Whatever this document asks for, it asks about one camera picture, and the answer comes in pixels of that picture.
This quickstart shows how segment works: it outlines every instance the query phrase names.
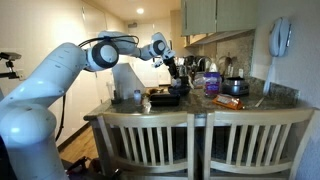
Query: wall phone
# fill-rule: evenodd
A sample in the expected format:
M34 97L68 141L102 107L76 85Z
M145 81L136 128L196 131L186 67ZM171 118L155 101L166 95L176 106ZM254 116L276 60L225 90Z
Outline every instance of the wall phone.
M273 57L283 56L286 47L289 46L291 24L287 18L277 19L273 25L269 37L269 52Z

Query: orange item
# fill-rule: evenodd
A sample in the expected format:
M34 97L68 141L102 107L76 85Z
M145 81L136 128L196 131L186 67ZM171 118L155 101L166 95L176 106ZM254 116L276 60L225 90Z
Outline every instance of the orange item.
M217 97L215 97L212 100L212 102L214 104L218 104L234 110L239 110L243 108L243 104L239 98L234 98L232 96L224 95L224 94L217 95Z

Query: cooking pot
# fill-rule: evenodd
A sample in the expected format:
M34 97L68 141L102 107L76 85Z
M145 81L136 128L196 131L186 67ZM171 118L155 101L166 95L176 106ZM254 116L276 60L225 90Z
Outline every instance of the cooking pot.
M229 77L222 84L222 93L231 96L244 96L249 94L249 83L241 77Z

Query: wooden floor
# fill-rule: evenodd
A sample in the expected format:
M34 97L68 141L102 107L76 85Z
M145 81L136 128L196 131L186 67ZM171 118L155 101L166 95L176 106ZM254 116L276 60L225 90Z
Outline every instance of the wooden floor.
M90 159L98 157L91 126L60 152L60 158L71 163L74 163L83 156L89 159L86 162L86 167L89 167Z

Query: baseboard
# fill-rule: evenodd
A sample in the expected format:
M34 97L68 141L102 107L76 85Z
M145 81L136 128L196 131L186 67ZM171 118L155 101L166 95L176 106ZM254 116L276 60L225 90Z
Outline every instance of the baseboard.
M82 126L78 131L72 134L68 139L66 139L63 143L58 146L58 151L61 152L64 148L66 148L72 141L74 141L83 131L85 131L88 127L90 127L90 123L86 123Z

